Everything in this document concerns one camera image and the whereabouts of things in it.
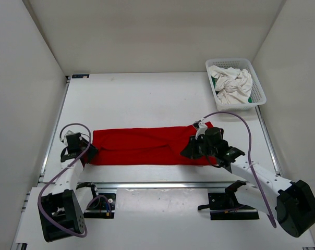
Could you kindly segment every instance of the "crumpled white fabric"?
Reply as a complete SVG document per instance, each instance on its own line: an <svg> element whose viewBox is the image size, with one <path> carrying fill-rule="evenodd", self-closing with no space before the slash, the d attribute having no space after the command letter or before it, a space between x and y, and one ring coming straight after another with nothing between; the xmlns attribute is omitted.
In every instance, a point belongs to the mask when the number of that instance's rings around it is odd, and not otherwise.
<svg viewBox="0 0 315 250"><path fill-rule="evenodd" d="M215 90L219 91L217 96L221 104L249 103L252 78L246 69L223 69L213 65L210 67L210 73L217 79Z"/></svg>

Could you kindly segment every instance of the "red cloth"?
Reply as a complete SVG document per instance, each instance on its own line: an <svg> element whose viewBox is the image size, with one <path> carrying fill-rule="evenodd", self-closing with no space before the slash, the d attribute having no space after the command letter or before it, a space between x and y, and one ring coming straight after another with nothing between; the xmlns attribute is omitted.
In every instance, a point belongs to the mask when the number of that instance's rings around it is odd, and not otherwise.
<svg viewBox="0 0 315 250"><path fill-rule="evenodd" d="M106 129L93 131L93 145L99 153L94 165L209 165L205 157L191 160L180 155L196 134L187 127Z"/></svg>

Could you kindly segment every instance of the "white table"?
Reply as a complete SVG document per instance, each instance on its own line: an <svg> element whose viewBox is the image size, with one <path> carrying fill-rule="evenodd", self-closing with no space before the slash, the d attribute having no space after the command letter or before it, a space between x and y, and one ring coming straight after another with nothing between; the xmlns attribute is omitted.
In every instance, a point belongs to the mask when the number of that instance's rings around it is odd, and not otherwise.
<svg viewBox="0 0 315 250"><path fill-rule="evenodd" d="M45 166L44 182L60 170L59 141L63 126L81 122L92 131L110 128L187 126L217 111L206 73L125 73L91 74L86 79L71 79L55 140ZM253 135L252 158L275 171L255 109L238 112L249 123ZM225 130L229 144L244 152L248 134L244 124L230 115L208 119ZM71 127L72 131L86 131ZM240 179L224 169L211 166L90 166L81 182L230 182Z"/></svg>

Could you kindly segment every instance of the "white wall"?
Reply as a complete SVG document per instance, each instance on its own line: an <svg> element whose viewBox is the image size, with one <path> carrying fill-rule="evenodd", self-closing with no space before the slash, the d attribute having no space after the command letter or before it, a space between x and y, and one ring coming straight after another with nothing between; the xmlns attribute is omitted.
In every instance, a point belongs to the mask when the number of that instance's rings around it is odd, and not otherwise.
<svg viewBox="0 0 315 250"><path fill-rule="evenodd" d="M65 74L205 71L252 60L282 0L30 0Z"/></svg>
<svg viewBox="0 0 315 250"><path fill-rule="evenodd" d="M0 249L36 185L66 79L21 0L0 0Z"/></svg>
<svg viewBox="0 0 315 250"><path fill-rule="evenodd" d="M315 0L288 0L253 61L285 175L315 194ZM312 228L315 239L315 225Z"/></svg>

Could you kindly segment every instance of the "white towel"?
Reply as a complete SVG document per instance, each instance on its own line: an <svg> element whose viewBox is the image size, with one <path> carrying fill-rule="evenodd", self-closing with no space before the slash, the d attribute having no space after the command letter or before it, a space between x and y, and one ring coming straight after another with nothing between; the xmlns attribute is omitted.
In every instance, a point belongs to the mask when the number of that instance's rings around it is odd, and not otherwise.
<svg viewBox="0 0 315 250"><path fill-rule="evenodd" d="M246 69L223 69L216 65L210 67L211 76L216 80L215 90L222 104L249 103L252 78Z"/></svg>

